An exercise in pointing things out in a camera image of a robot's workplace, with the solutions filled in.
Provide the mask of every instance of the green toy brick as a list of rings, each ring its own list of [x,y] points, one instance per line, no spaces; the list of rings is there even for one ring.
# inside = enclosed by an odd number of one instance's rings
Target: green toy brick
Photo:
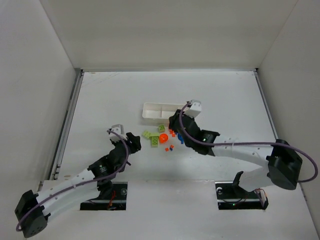
[[[164,133],[166,131],[165,125],[158,126],[159,133]]]
[[[159,137],[160,133],[158,132],[150,132],[150,137]]]
[[[148,132],[147,130],[145,130],[143,133],[142,133],[142,136],[144,136],[146,139],[149,139],[150,138],[150,132]]]
[[[157,148],[158,147],[158,137],[152,136],[151,137],[151,147]]]

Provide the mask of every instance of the white table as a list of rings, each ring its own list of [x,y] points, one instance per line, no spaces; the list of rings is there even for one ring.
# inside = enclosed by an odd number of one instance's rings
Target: white table
[[[202,102],[200,128],[244,141],[275,137],[252,71],[170,71],[85,73],[59,173],[69,178],[113,149],[107,128],[123,124],[141,135],[156,126],[142,120],[145,102]],[[130,156],[115,181],[128,181],[126,211],[78,211],[52,221],[46,239],[318,239],[300,187],[265,188],[270,205],[262,210],[218,210],[213,181],[232,181],[257,166],[197,154],[170,139],[173,151],[151,148]],[[55,182],[47,181],[48,188]]]

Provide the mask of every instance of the orange block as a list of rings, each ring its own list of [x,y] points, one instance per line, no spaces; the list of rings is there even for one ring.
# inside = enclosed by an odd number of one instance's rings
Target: orange block
[[[168,139],[169,139],[168,135],[165,133],[162,133],[159,136],[159,143],[164,144],[168,141]]]

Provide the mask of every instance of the white tray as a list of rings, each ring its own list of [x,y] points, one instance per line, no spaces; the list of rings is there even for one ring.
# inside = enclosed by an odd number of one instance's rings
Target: white tray
[[[149,123],[169,124],[169,117],[173,116],[177,109],[182,109],[181,104],[167,104],[146,102],[143,105],[142,117]]]

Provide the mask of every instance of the blue object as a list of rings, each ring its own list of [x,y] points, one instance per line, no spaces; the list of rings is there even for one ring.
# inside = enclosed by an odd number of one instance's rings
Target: blue object
[[[185,141],[179,133],[178,133],[178,139],[180,140],[181,144],[184,144]]]

